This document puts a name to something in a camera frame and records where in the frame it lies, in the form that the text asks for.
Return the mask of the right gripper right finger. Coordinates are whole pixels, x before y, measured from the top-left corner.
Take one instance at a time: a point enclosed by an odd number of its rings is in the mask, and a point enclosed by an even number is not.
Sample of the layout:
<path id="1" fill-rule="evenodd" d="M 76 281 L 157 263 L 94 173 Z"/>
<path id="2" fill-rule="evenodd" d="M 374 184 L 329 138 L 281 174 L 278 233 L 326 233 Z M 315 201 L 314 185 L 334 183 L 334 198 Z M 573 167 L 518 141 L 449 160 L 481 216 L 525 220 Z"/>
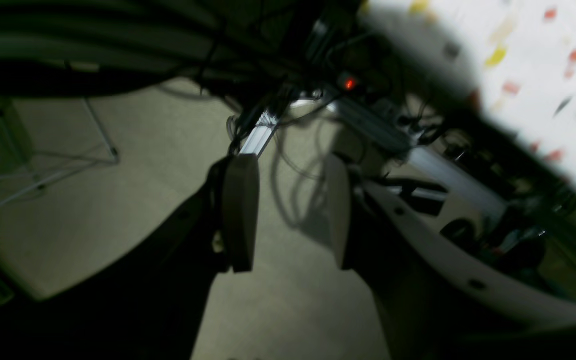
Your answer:
<path id="1" fill-rule="evenodd" d="M 576 360 L 576 303 L 434 232 L 347 157 L 324 165 L 334 259 L 368 286 L 393 360 Z"/>

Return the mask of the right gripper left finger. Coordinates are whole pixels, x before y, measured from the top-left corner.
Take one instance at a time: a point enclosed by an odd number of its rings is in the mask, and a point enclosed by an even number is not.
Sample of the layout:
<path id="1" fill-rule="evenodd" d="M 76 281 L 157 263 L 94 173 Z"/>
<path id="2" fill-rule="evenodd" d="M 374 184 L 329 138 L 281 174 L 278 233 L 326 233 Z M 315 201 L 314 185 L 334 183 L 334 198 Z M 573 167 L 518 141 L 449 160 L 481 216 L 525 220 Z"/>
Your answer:
<path id="1" fill-rule="evenodd" d="M 189 360 L 211 287 L 253 268 L 259 162 L 226 156 L 146 239 L 66 291 L 34 300 L 0 271 L 0 360 Z"/>

